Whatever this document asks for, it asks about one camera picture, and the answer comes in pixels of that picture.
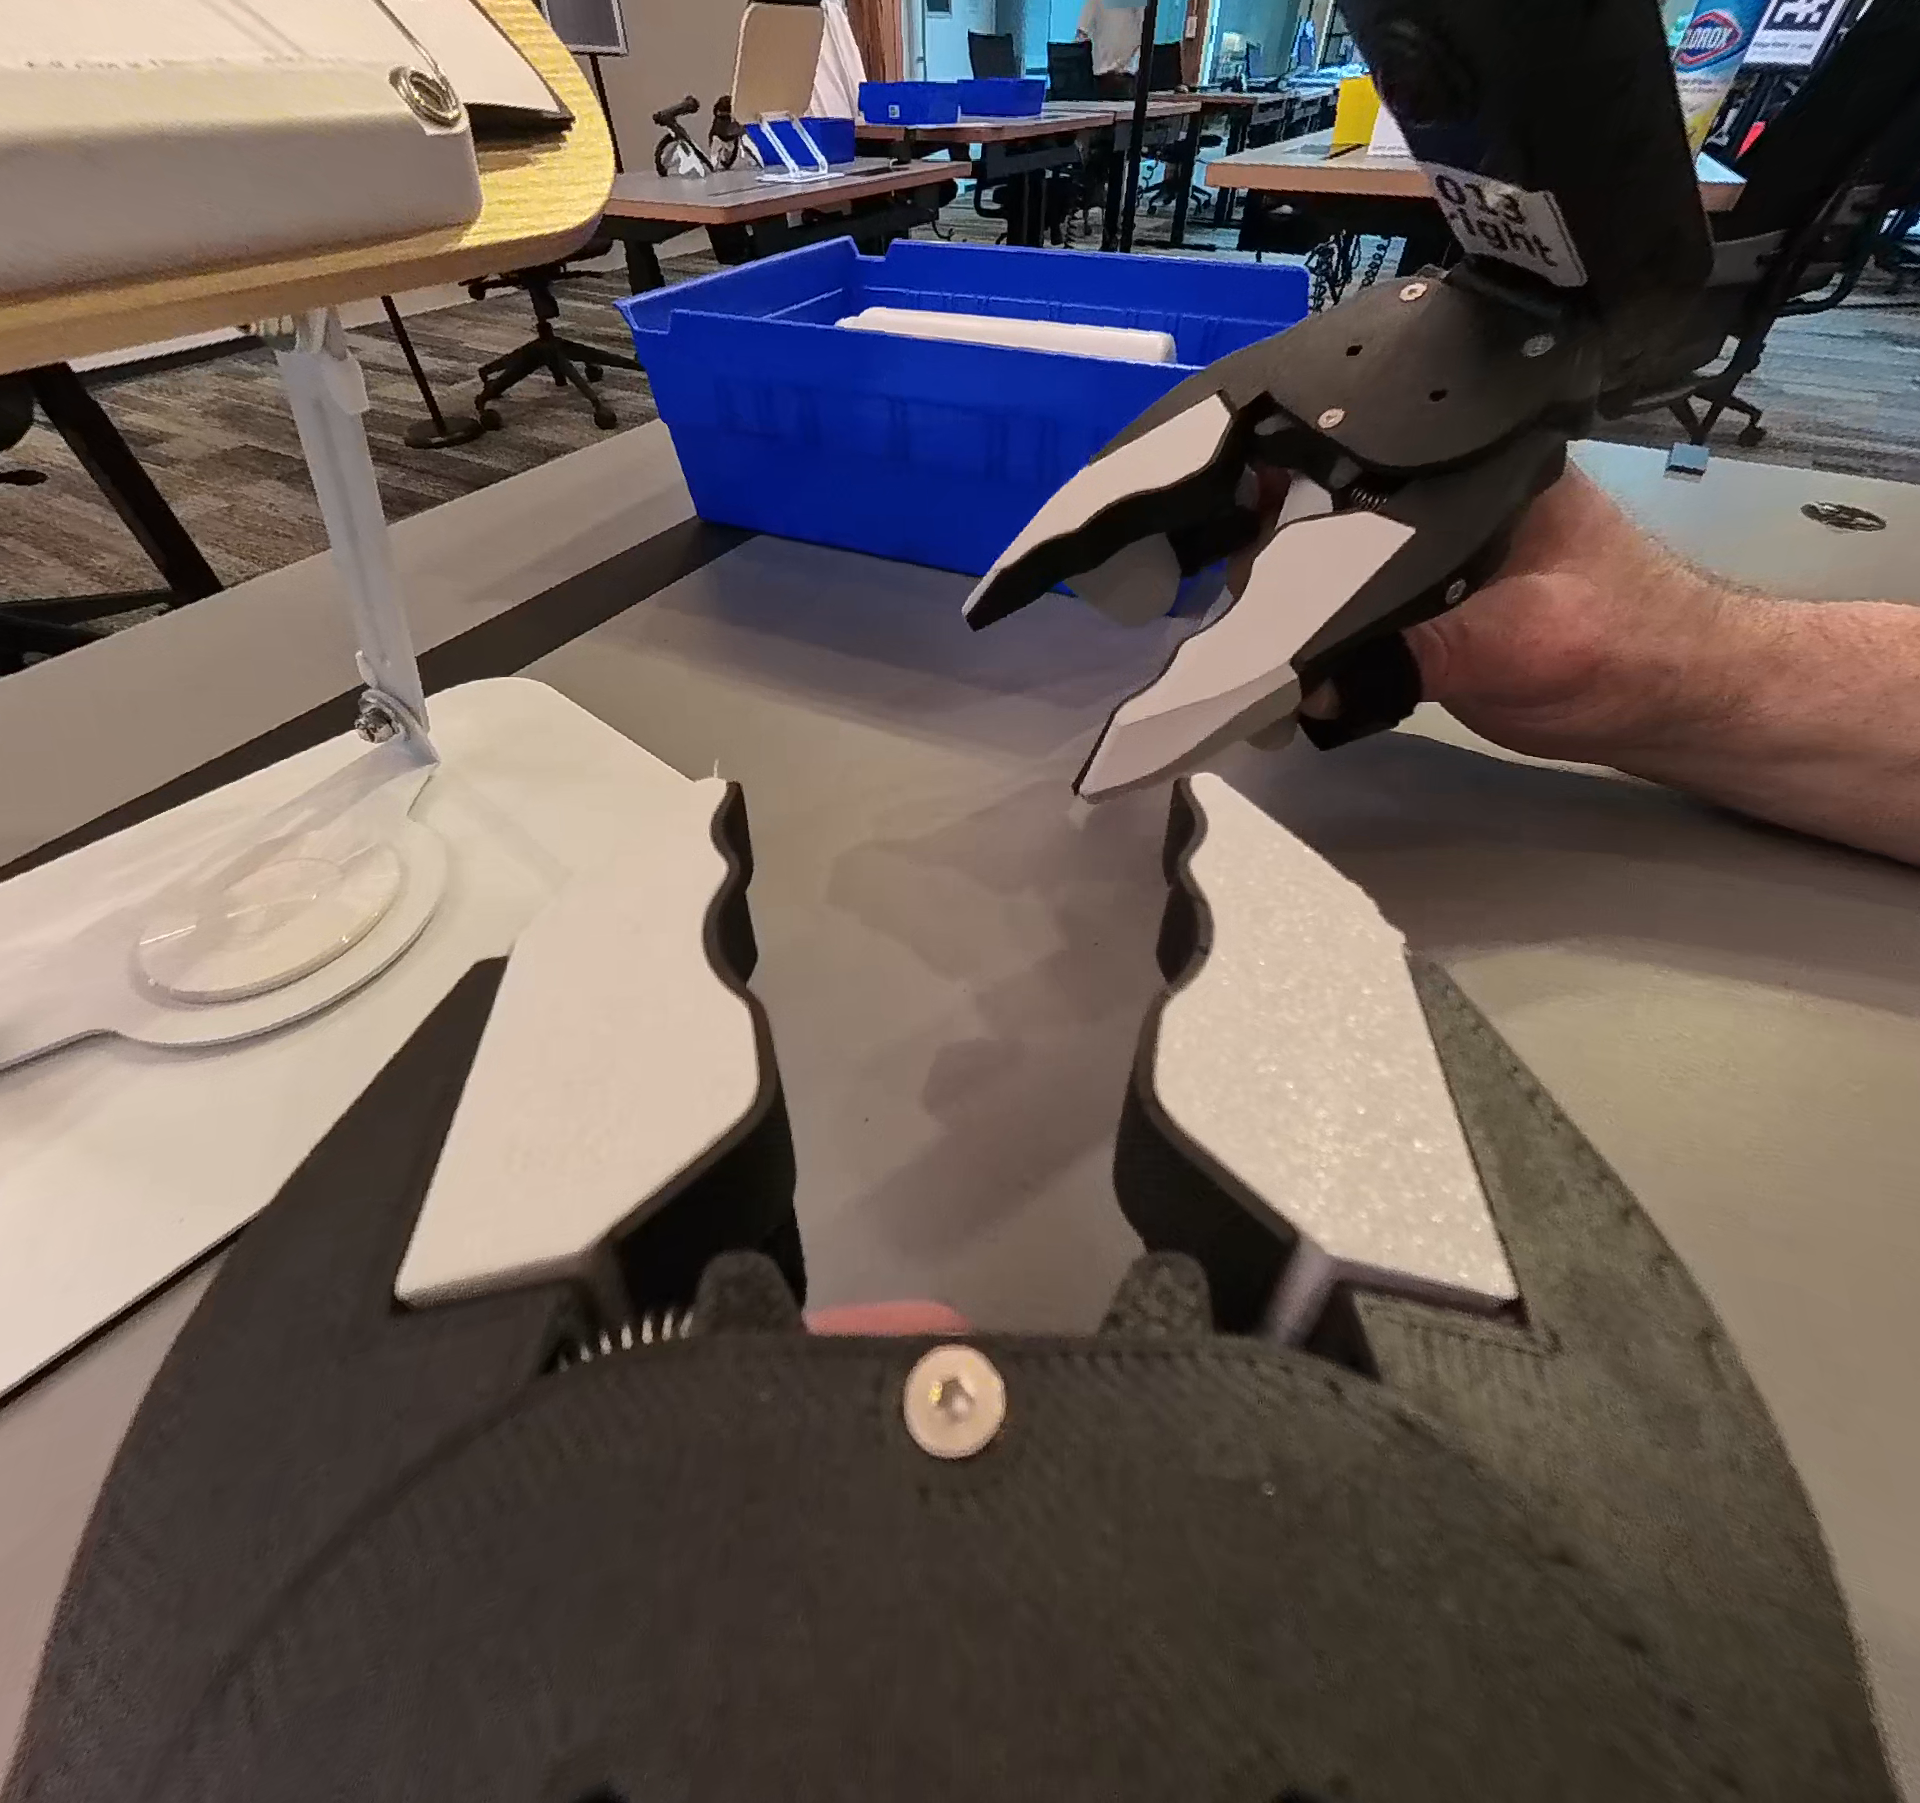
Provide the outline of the small black bicycle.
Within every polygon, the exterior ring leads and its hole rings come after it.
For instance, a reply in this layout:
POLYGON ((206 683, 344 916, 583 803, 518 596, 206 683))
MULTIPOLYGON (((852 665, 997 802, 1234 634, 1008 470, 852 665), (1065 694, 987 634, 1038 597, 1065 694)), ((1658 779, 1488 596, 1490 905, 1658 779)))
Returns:
POLYGON ((651 120, 660 129, 653 167, 660 178, 692 180, 704 175, 729 172, 738 165, 758 165, 757 151, 747 144, 747 130, 733 115, 728 94, 714 102, 704 136, 692 132, 698 113, 701 104, 695 95, 653 112, 651 120))

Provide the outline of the white wipes canister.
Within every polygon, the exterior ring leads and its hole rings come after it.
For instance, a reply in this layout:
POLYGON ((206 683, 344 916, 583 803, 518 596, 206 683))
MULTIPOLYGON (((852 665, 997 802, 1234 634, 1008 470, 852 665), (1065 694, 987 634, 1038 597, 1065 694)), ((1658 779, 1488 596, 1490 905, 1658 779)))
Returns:
POLYGON ((1696 0, 1674 51, 1688 155, 1699 157, 1773 0, 1696 0))

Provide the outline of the white plastic bottle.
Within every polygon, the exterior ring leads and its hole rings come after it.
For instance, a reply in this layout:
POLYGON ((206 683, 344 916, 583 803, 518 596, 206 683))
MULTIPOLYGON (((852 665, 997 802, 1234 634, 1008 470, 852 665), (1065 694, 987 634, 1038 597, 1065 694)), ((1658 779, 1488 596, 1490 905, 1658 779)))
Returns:
POLYGON ((872 305, 840 317, 836 327, 961 347, 1126 362, 1131 366, 1170 367, 1177 362, 1177 343, 1170 331, 1110 323, 872 305))

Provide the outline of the beige board on clear stand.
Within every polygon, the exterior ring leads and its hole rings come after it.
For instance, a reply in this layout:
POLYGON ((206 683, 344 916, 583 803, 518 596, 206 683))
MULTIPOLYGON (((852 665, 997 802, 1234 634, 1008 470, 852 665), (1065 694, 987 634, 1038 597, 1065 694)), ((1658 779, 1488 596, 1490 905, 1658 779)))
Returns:
POLYGON ((740 125, 813 112, 810 97, 825 31, 828 11, 819 0, 747 3, 729 94, 740 125))

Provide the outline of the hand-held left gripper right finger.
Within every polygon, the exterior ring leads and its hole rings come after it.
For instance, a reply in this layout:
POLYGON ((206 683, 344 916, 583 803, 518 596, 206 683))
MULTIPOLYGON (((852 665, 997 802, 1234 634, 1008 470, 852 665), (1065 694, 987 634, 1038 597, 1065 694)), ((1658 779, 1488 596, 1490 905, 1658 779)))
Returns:
POLYGON ((1512 1310, 1405 935, 1220 777, 1174 782, 1165 877, 1114 1155, 1140 1240, 1200 1262, 1237 1335, 1308 1341, 1354 1292, 1512 1310))

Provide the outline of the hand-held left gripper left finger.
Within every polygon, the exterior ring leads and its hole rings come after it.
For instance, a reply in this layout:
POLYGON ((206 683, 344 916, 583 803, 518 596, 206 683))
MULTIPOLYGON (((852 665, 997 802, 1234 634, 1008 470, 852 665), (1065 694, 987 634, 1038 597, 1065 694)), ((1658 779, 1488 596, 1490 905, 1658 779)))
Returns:
POLYGON ((523 929, 398 1267, 412 1308, 569 1285, 598 1321, 692 1301, 728 1253, 807 1270, 799 1163, 751 991, 747 795, 689 781, 660 827, 523 929))

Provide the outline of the white instruction sheet holder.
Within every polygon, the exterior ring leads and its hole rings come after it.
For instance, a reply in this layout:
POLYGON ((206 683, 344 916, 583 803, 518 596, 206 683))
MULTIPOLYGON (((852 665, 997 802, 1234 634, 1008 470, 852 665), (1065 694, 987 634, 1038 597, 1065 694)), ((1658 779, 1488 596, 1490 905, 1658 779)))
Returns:
POLYGON ((468 107, 391 0, 2 0, 7 298, 481 211, 468 107))

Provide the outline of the clear round stand foot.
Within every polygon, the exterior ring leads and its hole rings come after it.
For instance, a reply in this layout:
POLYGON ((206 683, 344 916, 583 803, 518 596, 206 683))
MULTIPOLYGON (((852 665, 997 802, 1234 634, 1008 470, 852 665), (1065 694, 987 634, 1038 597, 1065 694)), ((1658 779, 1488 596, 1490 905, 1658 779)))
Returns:
POLYGON ((364 754, 220 845, 144 904, 134 974, 156 998, 216 1006, 388 967, 446 897, 443 836, 418 821, 441 766, 364 754))

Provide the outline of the person's right hand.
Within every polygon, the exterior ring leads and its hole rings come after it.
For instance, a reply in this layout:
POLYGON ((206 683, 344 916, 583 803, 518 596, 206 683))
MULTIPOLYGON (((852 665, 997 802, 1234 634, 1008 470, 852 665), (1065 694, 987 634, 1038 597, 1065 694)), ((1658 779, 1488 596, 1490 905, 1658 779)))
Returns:
POLYGON ((1494 578, 1405 642, 1426 698, 1475 734, 1637 774, 1717 615, 1717 588, 1569 467, 1526 508, 1494 578))

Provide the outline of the brown desk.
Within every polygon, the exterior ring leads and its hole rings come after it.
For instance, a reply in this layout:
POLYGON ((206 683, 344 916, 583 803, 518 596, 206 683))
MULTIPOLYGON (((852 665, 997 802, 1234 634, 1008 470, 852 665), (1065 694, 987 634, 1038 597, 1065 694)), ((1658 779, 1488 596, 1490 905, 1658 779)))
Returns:
POLYGON ((1216 155, 1204 169, 1204 182, 1220 190, 1286 198, 1435 202, 1427 175, 1411 157, 1381 155, 1365 144, 1334 150, 1333 130, 1284 136, 1239 154, 1216 155))
POLYGON ((701 177, 632 172, 614 180, 594 232, 654 247, 701 230, 723 264, 836 238, 877 252, 933 225, 961 178, 962 165, 950 160, 885 157, 856 157, 810 180, 755 164, 701 177))

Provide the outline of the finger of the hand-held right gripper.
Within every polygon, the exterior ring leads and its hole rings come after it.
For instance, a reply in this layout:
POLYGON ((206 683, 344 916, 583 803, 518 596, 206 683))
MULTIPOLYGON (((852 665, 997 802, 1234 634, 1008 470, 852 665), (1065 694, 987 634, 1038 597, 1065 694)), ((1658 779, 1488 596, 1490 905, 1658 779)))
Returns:
POLYGON ((1243 588, 1126 698, 1073 782, 1088 803, 1170 781, 1290 720, 1308 643, 1358 597, 1413 528, 1378 511, 1284 514, 1243 588))
POLYGON ((1170 615, 1187 578, 1258 534, 1251 425, 1224 398, 1119 441, 1022 522, 964 601, 985 629, 1048 591, 1140 627, 1170 615))

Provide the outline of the person's right forearm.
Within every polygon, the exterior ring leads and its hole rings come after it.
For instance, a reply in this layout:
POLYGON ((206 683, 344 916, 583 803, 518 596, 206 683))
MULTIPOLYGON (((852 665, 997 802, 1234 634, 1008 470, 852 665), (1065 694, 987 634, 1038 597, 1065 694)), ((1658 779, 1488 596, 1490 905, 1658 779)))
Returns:
POLYGON ((1743 590, 1662 553, 1618 769, 1917 865, 1919 609, 1743 590))

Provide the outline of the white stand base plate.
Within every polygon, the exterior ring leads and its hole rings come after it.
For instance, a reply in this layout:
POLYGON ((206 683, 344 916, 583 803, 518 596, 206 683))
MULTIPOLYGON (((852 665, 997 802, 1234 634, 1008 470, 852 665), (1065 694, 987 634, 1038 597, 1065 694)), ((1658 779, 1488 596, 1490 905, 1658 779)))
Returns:
POLYGON ((526 676, 436 694, 430 733, 441 771, 418 821, 446 841, 446 897, 345 997, 312 978, 164 1003, 134 974, 136 912, 398 745, 330 739, 4 884, 7 1398, 227 1243, 468 974, 502 974, 572 879, 697 781, 526 676))

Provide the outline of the metal stand bracket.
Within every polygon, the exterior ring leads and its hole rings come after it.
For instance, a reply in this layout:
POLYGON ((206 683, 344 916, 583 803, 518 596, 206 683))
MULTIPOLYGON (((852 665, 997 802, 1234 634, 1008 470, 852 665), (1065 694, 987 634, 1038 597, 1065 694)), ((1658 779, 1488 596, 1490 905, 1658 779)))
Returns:
POLYGON ((358 729, 417 766, 435 766, 441 754, 372 465, 367 375, 332 306, 289 317, 272 348, 348 597, 361 683, 358 729))

